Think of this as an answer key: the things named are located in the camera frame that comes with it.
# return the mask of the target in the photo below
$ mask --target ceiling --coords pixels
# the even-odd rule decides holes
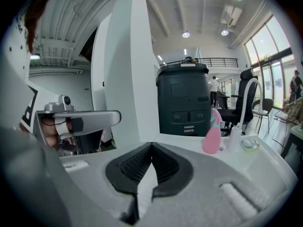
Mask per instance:
[[[66,69],[90,69],[90,62],[76,50],[80,40],[87,42],[91,33],[83,38],[85,29],[94,16],[110,0],[49,0],[36,31],[34,53],[40,54],[40,61],[31,61],[31,67],[60,67]],[[207,33],[218,36],[222,28],[224,6],[234,0],[146,0],[149,14],[152,42],[181,36],[189,31],[191,36]],[[187,48],[187,55],[195,57],[197,48]],[[181,51],[163,55],[166,63],[184,59]]]

